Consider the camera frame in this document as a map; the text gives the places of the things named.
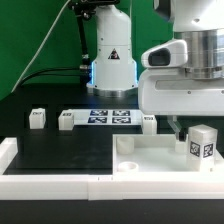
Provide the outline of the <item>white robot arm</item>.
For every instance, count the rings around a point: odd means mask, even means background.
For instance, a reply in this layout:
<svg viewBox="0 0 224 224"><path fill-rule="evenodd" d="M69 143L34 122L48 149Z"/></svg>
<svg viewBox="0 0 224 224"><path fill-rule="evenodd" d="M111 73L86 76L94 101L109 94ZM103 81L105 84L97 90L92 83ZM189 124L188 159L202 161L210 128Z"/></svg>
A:
<svg viewBox="0 0 224 224"><path fill-rule="evenodd" d="M88 87L103 96L136 89L139 109L168 118L224 115L224 0L152 0L160 36L141 55L136 74L130 18L112 3L96 7L97 57Z"/></svg>

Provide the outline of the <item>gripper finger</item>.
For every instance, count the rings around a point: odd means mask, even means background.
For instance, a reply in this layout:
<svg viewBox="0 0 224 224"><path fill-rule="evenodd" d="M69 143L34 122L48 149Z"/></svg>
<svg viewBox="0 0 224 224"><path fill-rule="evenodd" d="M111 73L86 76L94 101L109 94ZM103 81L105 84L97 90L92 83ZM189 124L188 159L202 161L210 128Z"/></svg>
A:
<svg viewBox="0 0 224 224"><path fill-rule="evenodd" d="M167 122L174 131L176 139L179 140L182 126L180 125L178 118L175 115L168 116Z"/></svg>

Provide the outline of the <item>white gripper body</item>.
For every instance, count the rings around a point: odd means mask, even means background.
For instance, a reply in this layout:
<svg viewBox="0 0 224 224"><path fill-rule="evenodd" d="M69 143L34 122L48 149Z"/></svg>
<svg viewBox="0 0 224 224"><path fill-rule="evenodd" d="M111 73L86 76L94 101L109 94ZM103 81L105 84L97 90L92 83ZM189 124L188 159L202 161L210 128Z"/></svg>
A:
<svg viewBox="0 0 224 224"><path fill-rule="evenodd" d="M193 80L182 69L147 69L140 76L138 104L149 115L224 116L224 79Z"/></svg>

